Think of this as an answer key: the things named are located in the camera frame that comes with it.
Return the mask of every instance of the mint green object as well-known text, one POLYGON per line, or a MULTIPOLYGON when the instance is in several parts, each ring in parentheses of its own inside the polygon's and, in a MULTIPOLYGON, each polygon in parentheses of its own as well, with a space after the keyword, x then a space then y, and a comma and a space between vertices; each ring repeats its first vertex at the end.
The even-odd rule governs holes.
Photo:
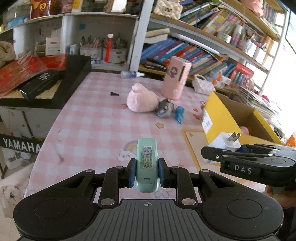
POLYGON ((153 138, 138 140, 136 187, 139 192, 149 193, 158 189, 157 144, 153 138))

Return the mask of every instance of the pink bottle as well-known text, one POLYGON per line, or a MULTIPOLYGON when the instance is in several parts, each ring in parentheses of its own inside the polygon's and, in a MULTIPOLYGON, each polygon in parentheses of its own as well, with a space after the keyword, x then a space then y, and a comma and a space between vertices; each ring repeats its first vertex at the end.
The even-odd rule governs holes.
POLYGON ((186 83, 191 62, 188 60, 173 56, 170 60, 170 66, 164 78, 161 88, 161 94, 171 100, 178 100, 182 94, 186 83))

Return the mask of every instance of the pen holder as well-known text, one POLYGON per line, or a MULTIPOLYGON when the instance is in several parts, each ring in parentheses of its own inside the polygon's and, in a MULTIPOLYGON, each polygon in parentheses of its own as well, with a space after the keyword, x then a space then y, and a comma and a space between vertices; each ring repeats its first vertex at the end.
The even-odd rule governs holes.
POLYGON ((91 58, 101 60, 102 47, 99 47, 99 48, 80 47, 80 55, 90 56, 91 58))
POLYGON ((173 56, 164 78, 161 94, 171 100, 178 100, 186 83, 191 62, 173 56))
MULTIPOLYGON (((103 49, 103 58, 105 58, 106 49, 103 49)), ((126 61, 126 48, 124 49, 111 49, 109 63, 120 63, 126 61)))

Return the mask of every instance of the yellow star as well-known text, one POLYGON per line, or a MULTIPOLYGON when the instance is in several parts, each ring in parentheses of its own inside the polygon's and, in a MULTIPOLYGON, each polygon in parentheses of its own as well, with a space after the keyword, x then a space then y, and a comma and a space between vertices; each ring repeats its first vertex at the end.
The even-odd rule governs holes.
POLYGON ((163 124, 162 123, 159 123, 159 122, 157 122, 156 124, 155 124, 159 129, 162 129, 162 128, 164 128, 164 126, 163 126, 163 124))

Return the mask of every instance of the silver rivet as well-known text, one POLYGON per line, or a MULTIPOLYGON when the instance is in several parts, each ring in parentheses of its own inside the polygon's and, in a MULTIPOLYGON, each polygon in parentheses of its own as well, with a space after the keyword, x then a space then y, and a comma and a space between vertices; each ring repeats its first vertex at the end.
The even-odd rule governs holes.
POLYGON ((110 206, 112 204, 114 204, 115 201, 111 198, 104 198, 101 200, 101 204, 104 205, 104 206, 110 206))
POLYGON ((186 205, 186 206, 191 206, 196 204, 196 201, 192 198, 184 198, 181 202, 183 205, 186 205))

